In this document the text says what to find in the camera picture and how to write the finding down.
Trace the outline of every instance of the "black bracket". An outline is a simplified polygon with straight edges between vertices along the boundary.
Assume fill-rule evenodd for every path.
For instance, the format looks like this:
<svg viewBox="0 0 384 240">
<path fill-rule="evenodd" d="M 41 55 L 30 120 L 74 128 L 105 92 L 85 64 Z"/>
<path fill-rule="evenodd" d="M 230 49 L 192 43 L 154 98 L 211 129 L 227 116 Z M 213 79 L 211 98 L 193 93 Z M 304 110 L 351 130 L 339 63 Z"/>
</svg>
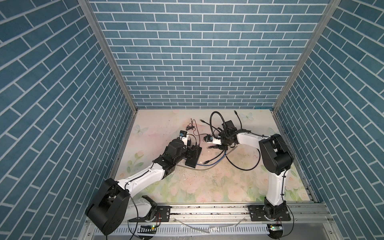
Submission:
<svg viewBox="0 0 384 240">
<path fill-rule="evenodd" d="M 157 206 L 156 212 L 160 213 L 161 222 L 169 222 L 170 206 Z M 146 217 L 130 219 L 129 222 L 145 222 Z"/>
<path fill-rule="evenodd" d="M 252 222 L 262 222 L 262 221 L 275 221 L 276 219 L 268 219 L 265 216 L 265 212 L 263 210 L 264 205 L 249 205 L 248 210 L 251 216 Z M 290 221 L 291 217 L 289 215 L 288 209 L 284 206 L 283 210 L 279 213 L 279 217 L 281 221 Z"/>
</svg>

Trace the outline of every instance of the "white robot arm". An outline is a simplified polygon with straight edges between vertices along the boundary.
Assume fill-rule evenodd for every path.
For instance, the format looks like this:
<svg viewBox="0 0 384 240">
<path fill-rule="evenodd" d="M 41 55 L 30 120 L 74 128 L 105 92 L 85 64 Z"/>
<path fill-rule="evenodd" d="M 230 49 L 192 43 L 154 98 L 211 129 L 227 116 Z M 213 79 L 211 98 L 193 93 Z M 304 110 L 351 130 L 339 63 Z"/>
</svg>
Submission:
<svg viewBox="0 0 384 240">
<path fill-rule="evenodd" d="M 228 146 L 233 143 L 246 144 L 260 149 L 264 166 L 269 171 L 264 212 L 266 218 L 277 219 L 280 213 L 286 209 L 283 200 L 284 178 L 293 162 L 282 137 L 279 134 L 270 137 L 258 136 L 248 130 L 237 130 L 232 121 L 223 121 L 223 131 L 217 137 L 213 134 L 212 136 L 207 135 L 204 140 L 215 144 L 209 148 L 221 150 L 228 150 Z M 88 205 L 86 215 L 105 235 L 113 232 L 123 221 L 136 217 L 152 220 L 157 204 L 151 198 L 143 196 L 135 200 L 136 206 L 133 201 L 129 203 L 129 199 L 150 184 L 167 177 L 182 159 L 185 158 L 187 161 L 196 163 L 201 153 L 201 147 L 198 145 L 188 147 L 187 145 L 189 145 L 187 132 L 180 131 L 180 136 L 172 140 L 164 153 L 153 160 L 152 164 L 144 170 L 118 181 L 107 179 Z"/>
</svg>

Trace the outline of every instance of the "cable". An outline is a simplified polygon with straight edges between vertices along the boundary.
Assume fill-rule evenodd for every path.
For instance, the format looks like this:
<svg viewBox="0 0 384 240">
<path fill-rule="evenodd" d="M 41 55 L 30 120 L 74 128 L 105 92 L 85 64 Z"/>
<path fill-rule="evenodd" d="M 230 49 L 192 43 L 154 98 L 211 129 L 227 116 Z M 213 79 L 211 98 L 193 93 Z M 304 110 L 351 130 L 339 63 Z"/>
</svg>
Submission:
<svg viewBox="0 0 384 240">
<path fill-rule="evenodd" d="M 213 113 L 211 113 L 211 116 L 210 116 L 210 118 L 209 118 L 209 125 L 210 125 L 210 128 L 211 128 L 212 136 L 213 136 L 214 138 L 216 138 L 216 136 L 215 136 L 215 134 L 214 134 L 214 131 L 213 131 L 213 129 L 212 129 L 212 127 L 213 127 L 213 126 L 212 126 L 212 116 L 213 116 L 215 113 L 218 114 L 218 115 L 220 116 L 221 120 L 223 121 L 223 131 L 224 131 L 224 135 L 227 136 L 227 125 L 225 124 L 225 120 L 224 120 L 223 116 L 222 116 L 221 113 L 219 113 L 218 111 L 214 111 Z"/>
<path fill-rule="evenodd" d="M 135 177 L 134 179 L 132 179 L 132 180 L 128 181 L 127 183 L 125 183 L 124 188 L 127 189 L 127 184 L 129 184 L 129 183 L 132 182 L 133 180 L 136 180 L 136 179 L 138 179 L 138 178 L 144 176 L 147 172 L 149 172 L 149 170 L 147 170 L 147 171 L 146 171 L 145 173 L 143 173 L 141 176 Z"/>
<path fill-rule="evenodd" d="M 192 137 L 194 137 L 194 138 L 195 138 L 195 142 L 196 142 L 196 143 L 195 143 L 195 145 L 197 145 L 197 140 L 196 140 L 196 137 L 195 137 L 195 135 L 193 135 L 193 134 L 187 134 L 187 136 L 188 136 L 188 135 L 189 135 L 189 136 L 192 136 Z"/>
<path fill-rule="evenodd" d="M 243 124 L 241 124 L 241 120 L 240 120 L 240 118 L 239 118 L 239 115 L 237 115 L 237 111 L 236 111 L 236 110 L 234 110 L 234 112 L 235 112 L 237 118 L 239 119 L 239 122 L 240 122 L 240 129 L 242 129 L 242 128 L 243 128 Z"/>
<path fill-rule="evenodd" d="M 231 152 L 233 152 L 235 149 L 236 149 L 236 147 L 234 147 L 231 151 L 229 151 L 229 152 L 227 153 L 227 155 L 229 155 L 229 154 L 230 154 Z M 176 166 L 183 167 L 183 168 L 190 169 L 190 170 L 194 170 L 194 171 L 207 171 L 207 170 L 209 170 L 209 169 L 211 169 L 211 168 L 214 168 L 217 164 L 218 164 L 218 163 L 216 163 L 215 165 L 213 165 L 213 166 L 211 166 L 211 167 L 209 167 L 209 168 L 206 168 L 206 169 L 196 169 L 196 168 L 186 167 L 186 166 L 179 165 L 179 164 L 177 164 Z"/>
<path fill-rule="evenodd" d="M 224 152 L 224 155 L 219 159 L 219 160 L 217 160 L 215 163 L 212 163 L 212 164 L 208 164 L 208 165 L 203 165 L 203 164 L 196 164 L 196 165 L 199 165 L 199 166 L 212 166 L 212 165 L 215 165 L 215 164 L 217 164 L 217 163 L 219 163 L 221 160 L 223 160 L 223 158 L 226 156 L 226 153 L 227 151 L 225 151 Z"/>
<path fill-rule="evenodd" d="M 139 238 L 140 239 L 140 237 L 138 237 L 138 236 L 136 236 L 134 233 L 136 232 L 136 230 L 137 230 L 137 225 L 139 224 L 139 211 L 138 211 L 138 209 L 137 209 L 137 206 L 136 206 L 136 203 L 134 202 L 134 200 L 132 199 L 132 196 L 131 195 L 129 195 L 129 197 L 131 198 L 131 200 L 132 200 L 132 202 L 133 202 L 133 205 L 135 205 L 135 208 L 136 208 L 136 213 L 137 213 L 137 222 L 136 222 L 136 227 L 135 227 L 135 230 L 132 232 L 131 231 L 131 229 L 129 228 L 129 220 L 127 220 L 127 224 L 128 224 L 128 229 L 129 229 L 129 231 L 132 233 L 132 236 L 131 236 L 131 238 L 129 239 L 129 240 L 131 240 L 132 238 L 133 238 L 133 236 L 135 236 L 135 237 L 137 237 L 137 238 Z"/>
<path fill-rule="evenodd" d="M 283 191 L 284 191 L 284 179 L 286 178 L 285 174 L 287 173 L 287 171 L 288 171 L 288 170 L 285 170 L 285 172 L 284 172 L 284 174 L 283 174 L 283 186 L 282 186 L 282 188 L 281 188 L 281 198 L 282 198 L 282 200 L 284 201 L 284 204 L 287 206 L 287 208 L 289 209 L 289 211 L 290 211 L 291 214 L 292 214 L 293 224 L 292 224 L 292 229 L 291 229 L 291 231 L 290 231 L 288 234 L 286 234 L 286 235 L 284 235 L 284 236 L 281 236 L 280 238 L 282 238 L 282 237 L 286 237 L 286 236 L 290 235 L 291 232 L 293 231 L 294 226 L 295 226 L 295 217 L 293 216 L 293 212 L 291 211 L 290 207 L 287 205 L 286 201 L 285 201 L 284 198 L 283 198 L 283 197 L 284 197 L 284 193 L 283 193 Z"/>
<path fill-rule="evenodd" d="M 197 128 L 197 123 L 196 123 L 196 120 L 191 118 L 191 122 L 193 124 L 193 121 L 195 121 L 195 125 L 196 125 L 196 130 L 197 130 L 197 135 L 199 136 L 199 145 L 201 143 L 201 139 L 200 139 L 200 133 L 199 133 L 199 129 Z"/>
<path fill-rule="evenodd" d="M 202 119 L 200 119 L 200 122 L 203 122 L 203 123 L 205 123 L 205 124 L 211 126 L 211 124 L 207 123 L 206 121 L 204 121 L 204 120 L 202 120 Z M 221 128 L 219 128 L 219 127 L 214 127 L 214 126 L 212 126 L 212 127 L 213 127 L 215 130 L 217 130 L 218 132 L 223 131 L 223 130 L 222 130 Z"/>
<path fill-rule="evenodd" d="M 191 129 L 195 129 L 195 126 L 193 126 L 192 123 L 188 124 L 188 126 L 185 127 L 186 131 L 191 130 Z"/>
<path fill-rule="evenodd" d="M 217 155 L 216 157 L 212 158 L 211 160 L 207 160 L 207 161 L 203 162 L 203 164 L 207 164 L 207 163 L 209 163 L 210 161 L 215 160 L 215 159 L 218 158 L 223 152 L 224 152 L 224 150 L 221 151 L 221 153 L 220 153 L 219 155 Z"/>
<path fill-rule="evenodd" d="M 157 213 L 159 214 L 159 225 L 158 225 L 157 227 L 159 227 L 160 224 L 161 224 L 161 216 L 160 216 L 160 213 L 159 213 L 159 212 L 157 212 Z"/>
<path fill-rule="evenodd" d="M 260 158 L 261 158 L 261 153 L 260 153 L 260 150 L 258 148 L 256 148 L 257 151 L 259 151 L 259 161 L 257 161 L 256 165 L 253 167 L 253 168 L 250 168 L 250 169 L 243 169 L 243 168 L 239 168 L 238 166 L 236 166 L 235 164 L 233 164 L 231 162 L 231 160 L 229 160 L 229 158 L 227 156 L 225 156 L 227 158 L 227 160 L 229 161 L 230 164 L 232 164 L 235 168 L 237 169 L 240 169 L 240 170 L 243 170 L 243 171 L 251 171 L 253 170 L 255 167 L 257 167 L 257 165 L 259 165 L 259 162 L 260 162 Z"/>
</svg>

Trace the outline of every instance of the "blue brick wall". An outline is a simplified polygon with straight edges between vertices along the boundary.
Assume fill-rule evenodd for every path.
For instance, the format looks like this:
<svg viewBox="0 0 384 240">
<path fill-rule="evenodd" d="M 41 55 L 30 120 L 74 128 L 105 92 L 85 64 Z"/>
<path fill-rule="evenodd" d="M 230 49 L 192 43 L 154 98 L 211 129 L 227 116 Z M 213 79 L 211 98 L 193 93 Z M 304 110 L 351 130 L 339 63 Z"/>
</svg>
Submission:
<svg viewBox="0 0 384 240">
<path fill-rule="evenodd" d="M 73 239 L 132 111 L 77 0 L 0 1 L 0 239 Z"/>
<path fill-rule="evenodd" d="M 91 0 L 139 108 L 269 108 L 329 0 Z"/>
<path fill-rule="evenodd" d="M 384 1 L 342 0 L 277 115 L 345 239 L 384 233 Z"/>
</svg>

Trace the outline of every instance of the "flower pattern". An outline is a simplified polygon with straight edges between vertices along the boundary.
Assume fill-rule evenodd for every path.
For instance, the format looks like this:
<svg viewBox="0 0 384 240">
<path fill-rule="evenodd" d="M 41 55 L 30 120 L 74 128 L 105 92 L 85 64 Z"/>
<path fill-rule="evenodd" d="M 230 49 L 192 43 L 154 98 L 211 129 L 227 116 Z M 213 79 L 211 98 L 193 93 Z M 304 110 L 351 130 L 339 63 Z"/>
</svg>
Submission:
<svg viewBox="0 0 384 240">
<path fill-rule="evenodd" d="M 211 112 L 212 110 L 201 109 L 140 110 L 124 150 L 116 179 L 128 177 L 151 165 L 152 160 L 163 153 L 167 144 L 177 137 L 179 131 L 185 130 L 191 118 L 208 121 Z M 232 110 L 220 110 L 220 112 L 225 120 L 232 120 L 235 126 L 240 126 Z M 265 135 L 278 133 L 269 110 L 238 110 L 238 112 L 243 118 L 244 129 Z M 199 121 L 197 124 L 200 134 L 210 133 L 209 125 Z M 220 126 L 221 119 L 212 119 L 212 125 Z M 210 144 L 204 142 L 202 136 L 201 141 L 200 146 L 203 151 L 199 163 L 215 157 L 220 152 L 218 149 L 207 149 L 206 147 Z M 237 145 L 228 158 L 239 167 L 251 168 L 257 162 L 258 155 L 255 148 Z M 309 200 L 294 165 L 286 179 L 285 199 L 287 201 Z M 176 167 L 169 176 L 149 185 L 134 198 L 148 195 L 156 202 L 249 202 L 263 201 L 267 190 L 268 171 L 262 161 L 254 170 L 244 172 L 223 159 L 208 171 Z"/>
</svg>

